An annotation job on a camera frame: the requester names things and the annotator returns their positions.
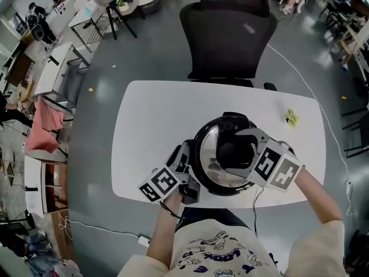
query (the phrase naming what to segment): white cable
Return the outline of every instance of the white cable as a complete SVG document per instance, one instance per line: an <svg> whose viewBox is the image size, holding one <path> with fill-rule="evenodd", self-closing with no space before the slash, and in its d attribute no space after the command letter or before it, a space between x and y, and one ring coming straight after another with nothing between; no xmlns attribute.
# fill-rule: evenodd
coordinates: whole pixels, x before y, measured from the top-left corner
<svg viewBox="0 0 369 277"><path fill-rule="evenodd" d="M117 232L117 231L111 231L109 229L105 229L105 228L99 228L99 227L95 227L95 226L91 226L89 224L83 224L77 220L70 220L69 219L69 216L66 216L65 219L63 218L63 216L58 212L58 215L63 219L64 221L64 224L59 224L59 229L61 230L65 230L65 233L67 234L68 238L73 240L71 238L71 236L69 235L68 231L71 232L70 230L70 223L78 223L78 224L81 224L85 227L89 227L89 228L94 228L94 229L97 229L97 230L101 230L101 231L106 231L106 232L110 232L110 233L113 233L113 234L120 234L120 235L129 235L129 236L134 236L136 237L137 239L139 239L140 237L133 234L133 233L130 233L130 232Z"/></svg>
<svg viewBox="0 0 369 277"><path fill-rule="evenodd" d="M324 112L324 109L323 109L322 105L321 105L321 104L320 104L320 102L318 101L317 97L315 96L315 94L313 93L313 91L311 90L311 88L309 87L309 85L307 85L307 83L305 82L304 78L302 77L302 75L300 74L300 72L297 70L297 68L295 68L295 66L294 66L293 64L291 64L291 63L290 63L290 61L289 61L288 59L286 59L283 55L281 55L281 54L280 54L277 50L275 50L272 46L270 46L269 44L267 44L267 45L268 45L272 50L274 50L277 54L279 54L282 58L284 58L284 60L285 60L286 62L288 62L288 63L290 64L290 66L291 66L291 67L293 67L293 68L294 68L294 70L295 70L295 71L299 74L299 76L301 77L302 81L305 83L306 87L310 90L310 92L311 92L312 96L314 97L314 99L318 102L319 107L321 108L321 110L322 110L322 112L323 112L323 114L324 114L324 116L325 116L325 118L326 118L326 120L327 120L327 123L328 123L329 129L330 129L330 132L331 132L331 134L332 134L332 136L333 136L333 138L334 138L334 140L335 140L335 142L336 142L336 144L337 144L338 153L340 154L341 160L342 160L343 164L345 165L345 168L346 168L346 175L347 175L347 180L346 180L346 182L347 182L347 183L349 183L349 184L351 185L351 192L347 193L347 199L348 199L348 201L349 201L350 205L349 205L349 207L348 207L348 209L347 209L346 215L352 215L352 214L354 214L354 212L353 212L353 210L352 210L352 205L351 205L352 183L351 183L351 181L350 181L350 176L349 176L349 172L348 172L348 167L347 167L347 164L346 164L346 162L345 162L344 158L342 157L342 153L341 153L341 149L340 149L340 144L338 143L337 138L336 138L336 136L335 136L335 135L334 135L334 133L333 133L333 130L332 130L332 127L330 126L330 123L329 123L329 120L328 120L328 116L327 116L327 114Z"/></svg>

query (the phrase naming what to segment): white t-shirt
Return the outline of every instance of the white t-shirt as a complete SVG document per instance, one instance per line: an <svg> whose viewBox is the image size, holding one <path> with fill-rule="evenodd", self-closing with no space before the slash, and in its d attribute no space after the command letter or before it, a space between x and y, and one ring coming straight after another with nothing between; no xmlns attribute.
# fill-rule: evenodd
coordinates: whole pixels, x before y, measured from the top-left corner
<svg viewBox="0 0 369 277"><path fill-rule="evenodd" d="M286 277L344 277L344 225L332 221L297 240ZM206 219L175 233L171 269L148 256L133 256L118 277L268 277L280 273L268 252L245 227Z"/></svg>

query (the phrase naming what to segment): person's hand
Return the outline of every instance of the person's hand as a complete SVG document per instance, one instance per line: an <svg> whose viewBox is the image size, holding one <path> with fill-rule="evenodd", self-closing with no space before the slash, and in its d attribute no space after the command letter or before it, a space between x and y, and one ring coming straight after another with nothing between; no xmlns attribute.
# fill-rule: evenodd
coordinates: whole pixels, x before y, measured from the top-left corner
<svg viewBox="0 0 369 277"><path fill-rule="evenodd" d="M175 212L179 209L182 202L183 195L179 193L179 188L176 188L167 198L164 199L164 204L172 211Z"/></svg>

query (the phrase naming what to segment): gray floor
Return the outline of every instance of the gray floor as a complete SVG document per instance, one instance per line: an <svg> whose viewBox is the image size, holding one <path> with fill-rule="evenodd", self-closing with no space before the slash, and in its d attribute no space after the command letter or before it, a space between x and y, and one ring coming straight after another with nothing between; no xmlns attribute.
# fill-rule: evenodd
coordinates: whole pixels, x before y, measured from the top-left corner
<svg viewBox="0 0 369 277"><path fill-rule="evenodd" d="M180 9L199 0L163 0L163 7L146 21L130 21L138 39L122 26L118 40L105 36L82 87L71 133L68 159L68 199L70 218L116 231L131 231L150 237L156 222L157 205L117 197L111 186L111 147L116 116L123 94L133 80L187 81L191 56L179 21ZM278 19L277 4L270 2ZM343 134L340 114L362 104L355 94L348 73L343 72L329 54L328 32L317 21L320 9L314 5L292 20L278 24L269 44L286 56L301 72L325 109L341 149ZM298 74L273 50L266 48L253 80L262 88L274 83L279 91L311 97ZM327 122L325 188L339 203L343 213L348 208L345 194L345 169ZM347 160L354 185L355 211L364 205L368 167L366 154ZM252 226L250 209L233 210ZM358 224L361 210L357 212ZM257 208L258 234L262 243L280 261L285 270L288 252L295 239L312 232L319 223L306 202ZM345 217L347 239L355 230L353 216ZM74 247L84 276L116 276L132 254L146 249L133 237L106 233L72 223Z"/></svg>

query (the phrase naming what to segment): pink cloth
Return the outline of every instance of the pink cloth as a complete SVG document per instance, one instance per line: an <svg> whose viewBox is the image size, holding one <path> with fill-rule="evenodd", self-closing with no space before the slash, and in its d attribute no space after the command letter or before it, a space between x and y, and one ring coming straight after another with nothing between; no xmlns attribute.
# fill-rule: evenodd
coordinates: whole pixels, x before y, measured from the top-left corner
<svg viewBox="0 0 369 277"><path fill-rule="evenodd" d="M25 152L45 150L53 153L59 147L59 143L49 131L63 128L64 113L51 108L41 96L35 102L35 107L35 118L26 140Z"/></svg>

